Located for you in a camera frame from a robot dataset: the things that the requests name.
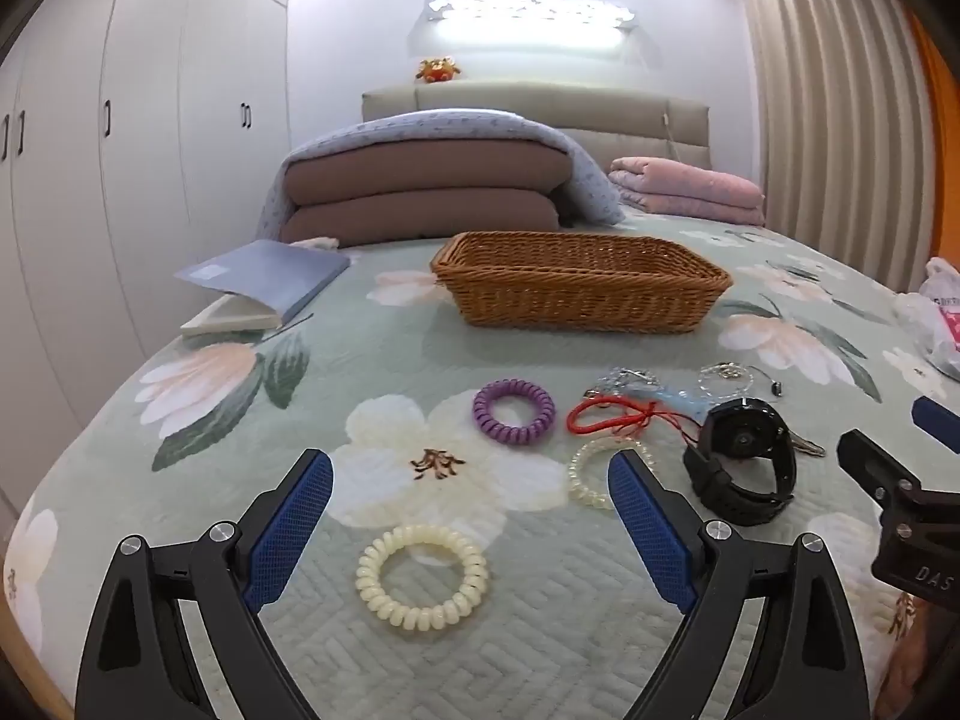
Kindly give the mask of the orange plush toy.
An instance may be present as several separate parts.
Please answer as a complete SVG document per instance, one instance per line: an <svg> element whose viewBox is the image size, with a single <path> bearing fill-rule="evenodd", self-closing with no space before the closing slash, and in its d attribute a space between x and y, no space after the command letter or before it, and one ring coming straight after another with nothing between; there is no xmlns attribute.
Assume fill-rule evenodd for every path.
<svg viewBox="0 0 960 720"><path fill-rule="evenodd" d="M415 78L419 82L431 85L431 83L450 82L459 75L459 65L452 57L434 57L434 59L421 60Z"/></svg>

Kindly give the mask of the brown wicker basket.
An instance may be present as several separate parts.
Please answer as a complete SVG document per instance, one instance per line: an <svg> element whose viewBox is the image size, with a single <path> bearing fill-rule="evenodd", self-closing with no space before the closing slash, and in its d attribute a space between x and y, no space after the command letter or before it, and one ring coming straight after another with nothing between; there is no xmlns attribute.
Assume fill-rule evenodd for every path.
<svg viewBox="0 0 960 720"><path fill-rule="evenodd" d="M597 232L462 232L431 271L477 327L688 333L732 286L676 242Z"/></svg>

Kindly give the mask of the folded brown duvet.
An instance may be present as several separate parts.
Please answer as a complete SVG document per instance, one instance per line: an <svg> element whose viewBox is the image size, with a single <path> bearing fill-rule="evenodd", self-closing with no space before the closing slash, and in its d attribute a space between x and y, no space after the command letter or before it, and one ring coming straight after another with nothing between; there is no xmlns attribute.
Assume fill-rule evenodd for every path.
<svg viewBox="0 0 960 720"><path fill-rule="evenodd" d="M343 247L467 231L556 231L571 158L524 140L407 140L298 161L281 188L293 205L283 242Z"/></svg>

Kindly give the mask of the orange curtain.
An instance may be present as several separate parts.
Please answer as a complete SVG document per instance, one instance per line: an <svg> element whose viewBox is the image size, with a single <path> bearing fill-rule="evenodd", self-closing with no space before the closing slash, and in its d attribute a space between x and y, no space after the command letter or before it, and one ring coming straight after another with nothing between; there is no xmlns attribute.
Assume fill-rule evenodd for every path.
<svg viewBox="0 0 960 720"><path fill-rule="evenodd" d="M903 7L908 90L908 284L931 257L958 265L958 80L911 8Z"/></svg>

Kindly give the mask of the beige curtain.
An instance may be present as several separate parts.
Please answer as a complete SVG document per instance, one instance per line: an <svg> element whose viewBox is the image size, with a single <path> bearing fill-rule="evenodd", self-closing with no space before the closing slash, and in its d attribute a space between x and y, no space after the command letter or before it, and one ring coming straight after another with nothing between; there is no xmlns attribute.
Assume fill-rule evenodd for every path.
<svg viewBox="0 0 960 720"><path fill-rule="evenodd" d="M934 226L934 128L900 0L743 0L766 221L903 291Z"/></svg>

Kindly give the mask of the beige padded headboard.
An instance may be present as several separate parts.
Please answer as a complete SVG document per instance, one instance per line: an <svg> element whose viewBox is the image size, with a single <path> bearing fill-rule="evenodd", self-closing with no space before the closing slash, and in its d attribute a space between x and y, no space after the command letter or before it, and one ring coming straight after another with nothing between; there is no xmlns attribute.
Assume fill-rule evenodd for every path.
<svg viewBox="0 0 960 720"><path fill-rule="evenodd" d="M656 156L711 166L709 109L659 94L579 83L455 80L361 94L366 121L419 110L493 109L566 133L607 169L620 156Z"/></svg>

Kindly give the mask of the cream fluffy cloth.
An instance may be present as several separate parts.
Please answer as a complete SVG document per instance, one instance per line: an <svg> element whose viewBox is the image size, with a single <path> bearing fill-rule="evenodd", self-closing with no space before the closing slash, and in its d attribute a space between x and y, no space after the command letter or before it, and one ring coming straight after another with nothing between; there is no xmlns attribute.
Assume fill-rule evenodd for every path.
<svg viewBox="0 0 960 720"><path fill-rule="evenodd" d="M295 247L309 250L337 250L340 247L340 242L338 242L336 238L319 236L319 238L302 239L302 241L296 241Z"/></svg>

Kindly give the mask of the crystal bead bracelet blue tag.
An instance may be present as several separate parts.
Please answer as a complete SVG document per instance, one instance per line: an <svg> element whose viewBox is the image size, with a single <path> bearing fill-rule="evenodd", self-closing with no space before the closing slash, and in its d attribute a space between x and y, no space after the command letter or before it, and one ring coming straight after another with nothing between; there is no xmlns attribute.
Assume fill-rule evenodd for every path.
<svg viewBox="0 0 960 720"><path fill-rule="evenodd" d="M584 390L584 398L622 397L633 401L655 401L667 410L701 421L715 402L701 390L683 390L670 388L661 379L649 371L613 367L597 377L590 387Z"/></svg>

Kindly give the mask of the blue book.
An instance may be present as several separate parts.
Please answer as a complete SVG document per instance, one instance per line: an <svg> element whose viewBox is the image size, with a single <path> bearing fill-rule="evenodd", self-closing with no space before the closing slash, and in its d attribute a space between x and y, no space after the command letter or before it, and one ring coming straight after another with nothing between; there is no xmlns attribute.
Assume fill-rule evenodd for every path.
<svg viewBox="0 0 960 720"><path fill-rule="evenodd" d="M286 322L352 265L338 250L254 241L192 265L176 278L256 301Z"/></svg>

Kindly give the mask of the floral green bedspread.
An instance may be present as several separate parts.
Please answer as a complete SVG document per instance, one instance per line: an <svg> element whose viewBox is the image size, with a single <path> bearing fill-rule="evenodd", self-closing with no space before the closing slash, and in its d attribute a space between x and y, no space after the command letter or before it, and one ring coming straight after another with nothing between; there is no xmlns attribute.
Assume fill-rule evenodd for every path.
<svg viewBox="0 0 960 720"><path fill-rule="evenodd" d="M667 387L769 398L823 454L799 463L788 509L761 536L827 540L878 683L896 594L874 582L877 511L836 463L861 429L926 486L958 460L919 431L913 401L958 388L914 351L892 291L776 232L631 213L630 236L685 245L732 275L686 335L513 332L462 320L434 245L357 250L299 327L220 351L171 344L128 379L26 502L3 566L14 621L60 691L116 544L166 544L233 520L304 450L331 457L331 504L280 600L262 613L299 689L325 718L619 718L679 625L615 515L568 494L581 439L530 447L478 429L494 380L537 383L560 410L613 367ZM405 632L359 600L359 555L398 525L446 525L487 558L467 621Z"/></svg>

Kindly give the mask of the blue patterned blanket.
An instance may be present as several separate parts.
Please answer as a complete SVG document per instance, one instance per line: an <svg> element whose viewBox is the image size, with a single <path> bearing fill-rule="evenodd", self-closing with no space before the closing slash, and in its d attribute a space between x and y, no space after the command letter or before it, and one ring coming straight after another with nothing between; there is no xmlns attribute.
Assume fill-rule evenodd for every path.
<svg viewBox="0 0 960 720"><path fill-rule="evenodd" d="M291 164L366 146L423 140L517 140L558 149L568 156L573 167L573 176L563 185L563 192L573 205L576 218L596 226L615 226L625 219L619 192L607 174L566 133L505 110L444 107L389 115L384 119L339 128L290 151L281 161L274 183L267 192L254 238L278 241L281 227L295 213L295 204L283 187Z"/></svg>

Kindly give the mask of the folded pink quilt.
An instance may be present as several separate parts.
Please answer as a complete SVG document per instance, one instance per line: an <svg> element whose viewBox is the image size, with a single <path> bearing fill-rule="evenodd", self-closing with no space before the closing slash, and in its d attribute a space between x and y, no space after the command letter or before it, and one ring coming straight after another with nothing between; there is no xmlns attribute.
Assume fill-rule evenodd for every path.
<svg viewBox="0 0 960 720"><path fill-rule="evenodd" d="M736 174L665 158L623 156L612 161L608 178L623 203L652 215L765 226L765 195Z"/></svg>

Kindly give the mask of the white book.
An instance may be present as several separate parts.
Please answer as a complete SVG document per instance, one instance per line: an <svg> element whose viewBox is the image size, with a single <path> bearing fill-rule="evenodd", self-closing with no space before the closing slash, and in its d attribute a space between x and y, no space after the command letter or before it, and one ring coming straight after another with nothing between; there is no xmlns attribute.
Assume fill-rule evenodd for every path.
<svg viewBox="0 0 960 720"><path fill-rule="evenodd" d="M224 294L195 317L181 325L183 337L213 333L267 332L278 330L283 319L267 305L238 294Z"/></svg>

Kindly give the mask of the white wardrobe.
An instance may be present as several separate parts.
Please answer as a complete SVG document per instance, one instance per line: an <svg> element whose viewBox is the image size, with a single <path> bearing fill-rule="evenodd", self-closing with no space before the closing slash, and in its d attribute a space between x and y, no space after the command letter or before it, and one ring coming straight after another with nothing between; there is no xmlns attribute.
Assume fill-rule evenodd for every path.
<svg viewBox="0 0 960 720"><path fill-rule="evenodd" d="M2 65L2 497L206 303L290 146L288 0L44 0Z"/></svg>

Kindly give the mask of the black wrist watch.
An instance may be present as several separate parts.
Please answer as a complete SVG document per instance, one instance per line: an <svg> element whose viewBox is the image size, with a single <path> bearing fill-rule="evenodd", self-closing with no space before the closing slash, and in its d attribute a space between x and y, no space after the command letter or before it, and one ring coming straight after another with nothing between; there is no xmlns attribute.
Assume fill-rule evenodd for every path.
<svg viewBox="0 0 960 720"><path fill-rule="evenodd" d="M773 491L740 486L727 470L729 463L754 461L770 463ZM683 466L701 504L739 527L773 522L793 500L797 460L788 424L758 398L736 398L711 408L697 442L683 452Z"/></svg>

